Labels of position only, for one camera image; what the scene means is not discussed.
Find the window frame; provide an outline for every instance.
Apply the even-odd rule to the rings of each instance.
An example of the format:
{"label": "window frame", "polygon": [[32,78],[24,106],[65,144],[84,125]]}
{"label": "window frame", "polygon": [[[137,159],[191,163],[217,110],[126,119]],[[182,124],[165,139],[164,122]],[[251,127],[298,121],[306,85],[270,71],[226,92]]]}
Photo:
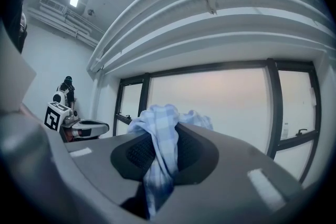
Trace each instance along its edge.
{"label": "window frame", "polygon": [[[151,78],[173,76],[178,74],[188,74],[188,73],[199,73],[199,72],[232,70],[232,69],[252,69],[252,68],[266,69],[268,80],[267,82],[269,85],[269,92],[271,94],[272,126],[266,155],[274,159],[278,151],[286,150],[288,148],[292,148],[313,140],[313,146],[310,151],[308,161],[299,179],[299,182],[302,183],[306,178],[310,166],[312,164],[312,161],[314,159],[321,129],[320,87],[316,70],[312,61],[295,61],[295,60],[280,60],[280,59],[274,60],[272,58],[268,58],[266,60],[218,62],[218,63],[209,63],[205,65],[174,68],[154,73],[145,73],[140,76],[121,79],[117,94],[117,100],[115,103],[116,109],[114,113],[113,136],[116,136],[117,120],[122,121],[127,125],[129,125],[132,121],[131,119],[120,115],[123,87],[125,86],[142,84],[141,95],[139,99],[139,110],[138,110],[138,116],[140,116],[140,113],[143,110],[147,109]],[[316,96],[315,130],[305,133],[302,136],[296,136],[288,138],[286,140],[281,140],[284,104],[282,99],[279,71],[307,72],[309,74],[311,87],[314,89]]]}

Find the blue checkered cloth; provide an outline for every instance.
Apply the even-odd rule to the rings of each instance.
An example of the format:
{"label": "blue checkered cloth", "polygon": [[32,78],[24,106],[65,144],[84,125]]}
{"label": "blue checkered cloth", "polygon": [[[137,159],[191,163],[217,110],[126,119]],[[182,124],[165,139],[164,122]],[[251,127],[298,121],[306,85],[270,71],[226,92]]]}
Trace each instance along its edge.
{"label": "blue checkered cloth", "polygon": [[189,123],[213,130],[211,120],[190,110],[188,114],[179,114],[171,104],[165,106],[152,105],[142,111],[140,117],[134,119],[129,127],[129,133],[152,136],[156,157],[143,177],[144,189],[150,218],[155,216],[159,208],[173,191],[173,178],[178,173],[177,140],[179,135],[175,130],[178,122]]}

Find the window pane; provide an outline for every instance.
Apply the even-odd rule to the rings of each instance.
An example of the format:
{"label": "window pane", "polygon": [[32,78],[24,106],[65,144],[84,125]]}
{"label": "window pane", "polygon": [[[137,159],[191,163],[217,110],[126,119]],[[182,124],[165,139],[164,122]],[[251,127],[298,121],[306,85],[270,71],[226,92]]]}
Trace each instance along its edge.
{"label": "window pane", "polygon": [[138,117],[142,84],[125,86],[122,93],[120,114],[129,115],[132,119]]}
{"label": "window pane", "polygon": [[180,113],[209,116],[216,132],[267,151],[271,108],[263,68],[152,78],[148,105],[169,103]]}
{"label": "window pane", "polygon": [[281,139],[294,137],[300,129],[314,130],[315,97],[312,94],[309,74],[306,72],[279,71],[284,117]]}
{"label": "window pane", "polygon": [[312,145],[313,141],[309,141],[283,151],[277,151],[274,161],[299,180],[306,167]]}
{"label": "window pane", "polygon": [[127,134],[128,125],[122,121],[117,120],[116,135]]}

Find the ceiling vent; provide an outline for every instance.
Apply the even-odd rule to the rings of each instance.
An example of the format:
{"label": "ceiling vent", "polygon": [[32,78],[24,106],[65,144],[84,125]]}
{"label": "ceiling vent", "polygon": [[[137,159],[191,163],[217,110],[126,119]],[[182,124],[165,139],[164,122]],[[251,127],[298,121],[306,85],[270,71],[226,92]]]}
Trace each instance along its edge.
{"label": "ceiling vent", "polygon": [[49,8],[54,12],[64,15],[67,12],[67,7],[54,0],[40,0],[43,7]]}

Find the clear bottle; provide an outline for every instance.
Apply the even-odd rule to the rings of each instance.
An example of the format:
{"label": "clear bottle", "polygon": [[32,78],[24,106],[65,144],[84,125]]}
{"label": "clear bottle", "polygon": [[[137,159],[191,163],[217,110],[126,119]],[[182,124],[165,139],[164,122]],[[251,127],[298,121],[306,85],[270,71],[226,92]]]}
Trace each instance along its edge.
{"label": "clear bottle", "polygon": [[281,140],[287,139],[288,137],[288,122],[285,122],[283,126],[284,127],[283,127],[282,134],[281,134]]}

